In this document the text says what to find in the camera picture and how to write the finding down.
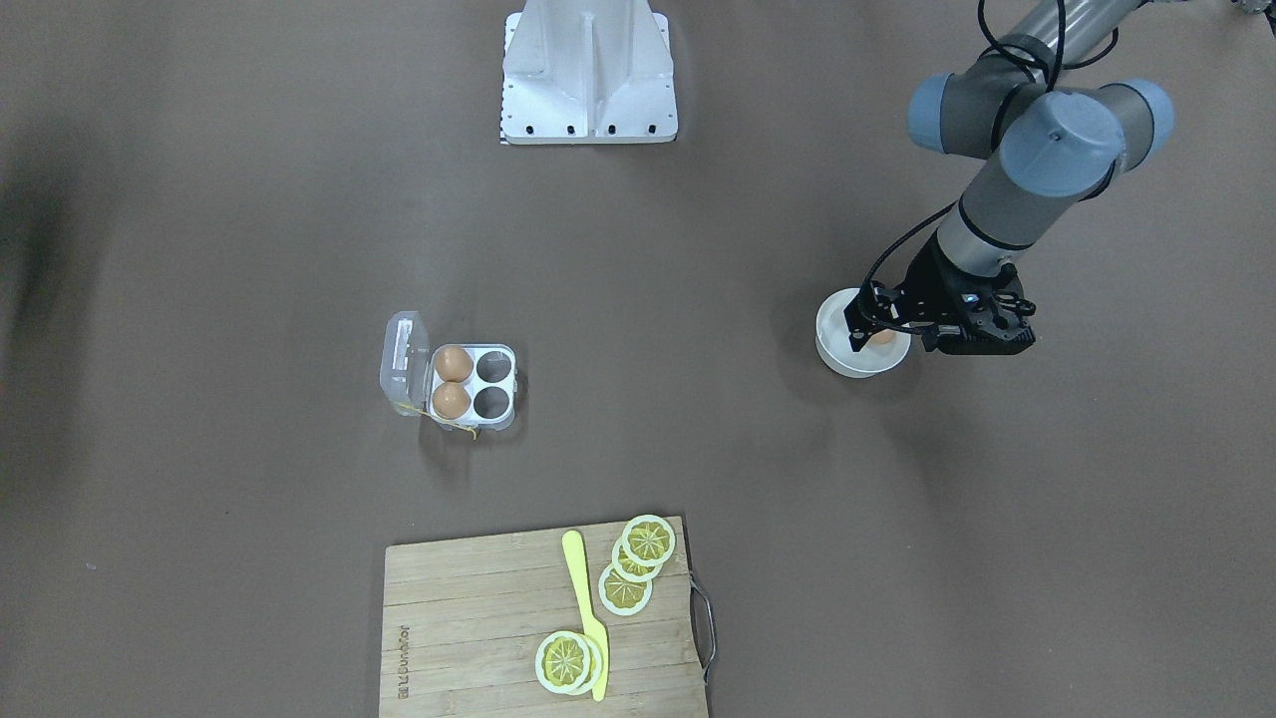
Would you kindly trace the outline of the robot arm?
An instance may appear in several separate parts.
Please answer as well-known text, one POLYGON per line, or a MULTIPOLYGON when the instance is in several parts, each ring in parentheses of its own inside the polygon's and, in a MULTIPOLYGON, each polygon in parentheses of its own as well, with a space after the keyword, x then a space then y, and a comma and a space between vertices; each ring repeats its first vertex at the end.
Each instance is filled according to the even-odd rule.
POLYGON ((914 92, 907 133, 921 149, 983 167, 948 205, 905 231, 925 236, 896 284, 880 264, 841 309, 843 335, 861 353, 880 335, 919 339, 944 355, 1012 356, 1035 344, 1037 312, 1017 260, 1071 207, 1102 195, 1122 173, 1166 145, 1175 108, 1143 79, 1071 88, 1119 40, 1136 1, 1042 1, 997 36, 977 17, 985 48, 961 73, 929 77, 914 92))

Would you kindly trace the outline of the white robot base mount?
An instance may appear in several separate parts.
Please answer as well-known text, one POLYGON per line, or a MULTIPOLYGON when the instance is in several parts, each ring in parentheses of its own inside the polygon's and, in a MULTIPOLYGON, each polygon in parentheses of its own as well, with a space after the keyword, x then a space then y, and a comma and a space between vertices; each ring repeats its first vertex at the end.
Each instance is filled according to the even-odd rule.
POLYGON ((643 145, 679 135, 669 19, 647 1, 528 1, 501 33, 507 145, 643 145))

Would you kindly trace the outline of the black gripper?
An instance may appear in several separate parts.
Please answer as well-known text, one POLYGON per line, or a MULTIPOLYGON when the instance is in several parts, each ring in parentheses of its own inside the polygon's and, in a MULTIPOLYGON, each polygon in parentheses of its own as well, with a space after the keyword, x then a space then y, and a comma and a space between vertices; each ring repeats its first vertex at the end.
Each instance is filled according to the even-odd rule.
POLYGON ((880 254, 843 309, 851 349, 865 349, 873 335, 888 330, 917 337, 928 353, 1009 356, 1035 344, 1037 306, 1026 298, 1016 264, 1002 264, 991 277, 970 274, 946 258, 933 236, 889 289, 874 274, 902 242, 880 254))

